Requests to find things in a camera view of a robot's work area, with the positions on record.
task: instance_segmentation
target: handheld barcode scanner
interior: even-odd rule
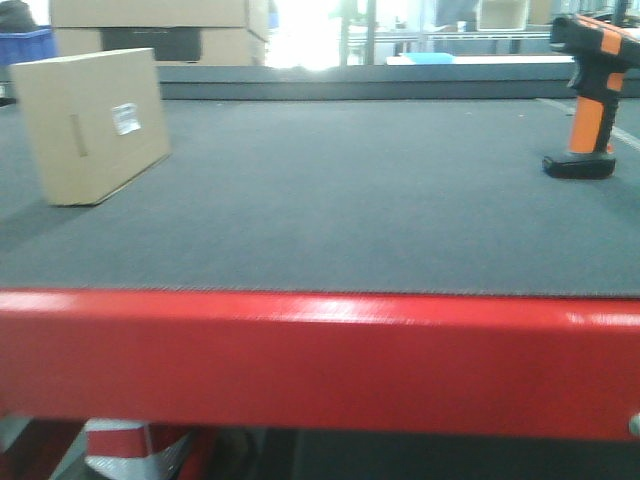
[[[573,15],[554,21],[551,49],[575,56],[569,87],[578,91],[578,106],[568,151],[546,157],[544,169],[557,178],[606,178],[616,166],[609,139],[624,75],[640,67],[640,42],[615,25]]]

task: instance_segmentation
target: barcode label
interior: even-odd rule
[[[138,106],[135,103],[125,103],[112,108],[111,111],[118,135],[128,135],[142,128],[138,120]]]

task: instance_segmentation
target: blue tray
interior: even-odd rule
[[[50,28],[29,33],[0,33],[0,65],[32,62],[55,56],[57,49]]]
[[[446,65],[453,63],[456,57],[448,53],[405,53],[405,57],[415,62],[416,65]]]

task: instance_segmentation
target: conveyor belt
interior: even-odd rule
[[[172,157],[59,209],[0,109],[0,287],[640,294],[640,152],[617,145],[609,180],[548,178],[571,121],[541,102],[166,110]]]

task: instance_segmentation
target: red metal beam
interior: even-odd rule
[[[640,301],[0,293],[18,414],[631,440]]]
[[[15,480],[15,476],[13,475],[9,462],[9,457],[7,457],[2,451],[0,451],[0,478],[2,480]]]

